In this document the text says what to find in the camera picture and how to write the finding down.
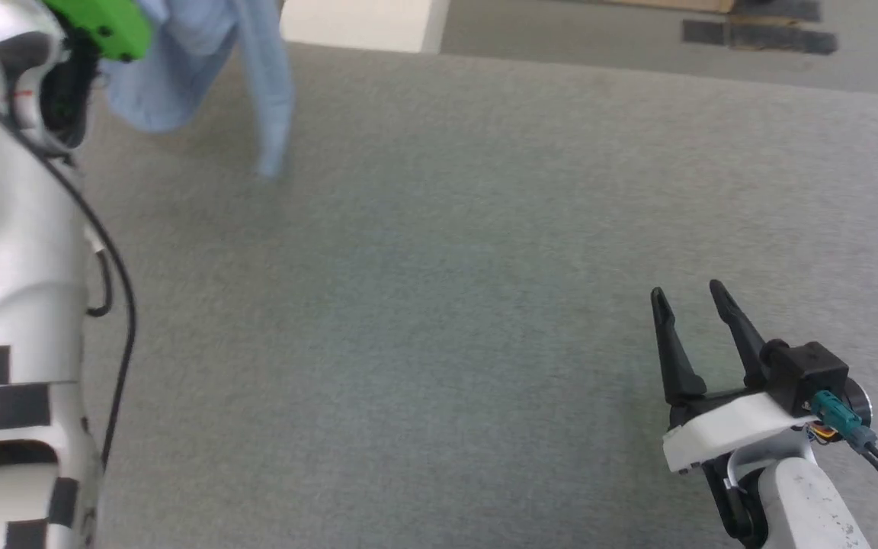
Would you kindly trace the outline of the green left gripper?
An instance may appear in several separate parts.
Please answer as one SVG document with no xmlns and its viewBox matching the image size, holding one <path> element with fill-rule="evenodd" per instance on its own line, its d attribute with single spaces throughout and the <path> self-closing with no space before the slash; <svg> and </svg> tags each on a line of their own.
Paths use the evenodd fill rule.
<svg viewBox="0 0 878 549">
<path fill-rule="evenodd" d="M 152 41 L 152 28 L 135 1 L 46 1 L 74 29 L 86 31 L 101 58 L 132 62 L 142 59 Z"/>
</svg>

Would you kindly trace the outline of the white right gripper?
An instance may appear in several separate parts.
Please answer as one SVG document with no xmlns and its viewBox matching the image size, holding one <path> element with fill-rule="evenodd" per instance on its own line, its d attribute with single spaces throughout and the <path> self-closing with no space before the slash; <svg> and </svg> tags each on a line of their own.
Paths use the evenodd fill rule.
<svg viewBox="0 0 878 549">
<path fill-rule="evenodd" d="M 739 352 L 743 385 L 763 388 L 767 375 L 760 351 L 765 341 L 719 279 L 711 279 L 710 294 Z M 707 386 L 692 368 L 675 329 L 668 297 L 660 287 L 651 291 L 651 307 L 665 402 L 683 404 L 703 399 Z M 726 455 L 727 477 L 745 477 L 757 469 L 794 458 L 816 468 L 818 461 L 807 433 L 794 430 L 815 419 L 812 415 L 790 415 L 766 393 L 742 396 L 671 429 L 663 435 L 662 451 L 672 473 L 690 471 Z"/>
</svg>

